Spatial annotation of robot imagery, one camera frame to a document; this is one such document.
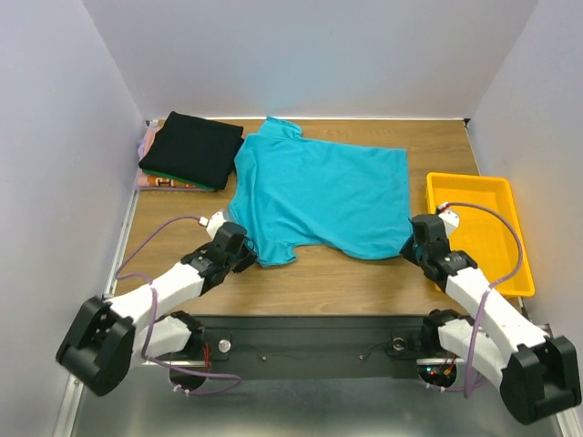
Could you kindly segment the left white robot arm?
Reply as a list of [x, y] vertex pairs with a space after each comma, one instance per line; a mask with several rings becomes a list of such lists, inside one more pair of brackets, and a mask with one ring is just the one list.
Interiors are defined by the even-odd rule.
[[145, 362], [199, 382], [213, 378], [203, 325], [176, 308], [254, 260], [246, 229], [232, 222], [219, 225], [209, 243], [158, 278], [144, 277], [141, 287], [110, 300], [86, 300], [56, 352], [56, 361], [99, 397], [115, 390], [131, 369]]

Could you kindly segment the teal t shirt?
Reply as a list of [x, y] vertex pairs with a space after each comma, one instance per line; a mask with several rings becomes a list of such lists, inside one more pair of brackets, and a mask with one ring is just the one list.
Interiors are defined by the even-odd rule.
[[306, 138], [268, 117], [234, 160], [230, 217], [263, 267], [292, 263], [296, 249], [323, 245], [364, 260], [398, 256], [411, 236], [407, 153]]

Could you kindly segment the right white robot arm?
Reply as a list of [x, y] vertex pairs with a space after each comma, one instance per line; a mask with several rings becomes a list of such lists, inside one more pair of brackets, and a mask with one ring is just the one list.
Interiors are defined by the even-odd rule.
[[422, 350], [463, 359], [498, 389], [509, 413], [522, 424], [579, 406], [582, 392], [575, 346], [552, 337], [516, 310], [450, 235], [459, 225], [451, 210], [411, 220], [404, 259], [465, 310], [434, 310], [419, 333]]

